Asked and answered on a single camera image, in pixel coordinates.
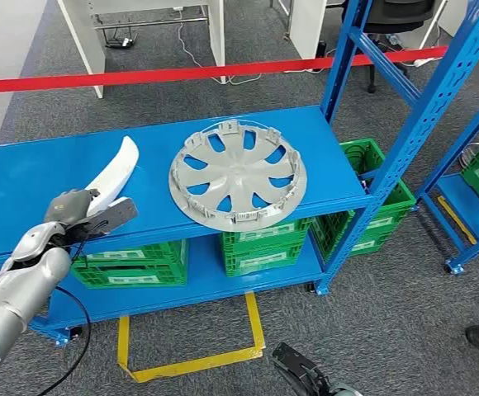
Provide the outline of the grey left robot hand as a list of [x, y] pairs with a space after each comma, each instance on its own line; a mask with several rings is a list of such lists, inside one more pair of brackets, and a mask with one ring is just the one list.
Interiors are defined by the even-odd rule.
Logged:
[[45, 222], [59, 222], [70, 226], [87, 217], [92, 200], [99, 195], [97, 189], [65, 191], [52, 199], [44, 216]]

